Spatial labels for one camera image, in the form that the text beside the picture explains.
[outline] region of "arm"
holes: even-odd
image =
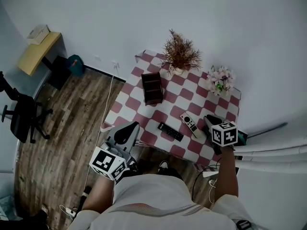
[[[234,152],[229,147],[221,147],[221,151],[222,158],[216,182],[215,201],[226,194],[237,197],[239,194]]]
[[[100,176],[85,200],[82,210],[93,210],[100,214],[104,212],[113,204],[113,188],[114,181]]]

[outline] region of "wooden floor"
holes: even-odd
[[[60,210],[60,204],[69,208],[79,204],[110,84],[110,77],[87,69],[82,78],[71,76],[61,91],[46,84],[39,94],[38,101],[54,110],[43,126],[51,138],[44,140],[36,133],[35,144],[30,144],[29,139],[21,144],[15,177],[16,206],[33,215],[46,204],[52,229],[64,230],[71,223]],[[122,86],[122,82],[113,80],[107,111]],[[144,168],[144,173],[155,173],[161,160],[169,160],[191,191],[198,175],[191,163],[152,148],[135,147],[131,154]],[[93,185],[97,176],[90,170],[87,185]],[[194,201],[210,207],[209,190],[208,179],[200,176]]]

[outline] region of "potted plant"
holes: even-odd
[[[236,76],[227,67],[211,67],[207,75],[207,88],[215,95],[226,94],[234,89]]]
[[[167,69],[168,73],[181,75],[183,71],[199,69],[201,52],[193,48],[193,42],[182,37],[175,31],[169,30],[171,39],[164,45],[166,60],[161,63],[161,68]]]

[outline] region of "white remote control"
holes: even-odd
[[[201,131],[197,128],[196,124],[194,123],[194,121],[189,117],[189,115],[187,113],[183,113],[180,115],[181,119],[183,120],[183,122],[186,123],[186,125],[189,127],[189,129],[192,131],[193,135],[196,138],[200,138],[202,137],[202,133]]]

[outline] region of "pink flowers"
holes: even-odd
[[[212,66],[206,80],[207,88],[214,95],[222,93],[228,95],[234,88],[235,79],[235,74],[233,74],[233,71],[229,71],[227,67],[220,67],[215,70],[215,67]]]

